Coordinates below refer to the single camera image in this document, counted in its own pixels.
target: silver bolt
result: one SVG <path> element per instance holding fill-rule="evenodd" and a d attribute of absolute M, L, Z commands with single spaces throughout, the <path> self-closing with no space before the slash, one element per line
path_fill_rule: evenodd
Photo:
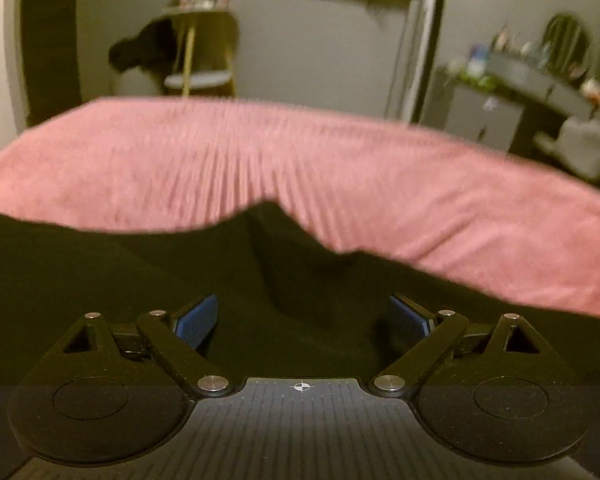
<path fill-rule="evenodd" d="M 378 390 L 384 392 L 399 392 L 405 386 L 404 379 L 397 375 L 383 375 L 376 377 L 374 384 Z"/>
<path fill-rule="evenodd" d="M 206 375 L 198 381 L 198 387 L 205 392 L 220 392 L 229 386 L 229 381 L 219 375 Z"/>

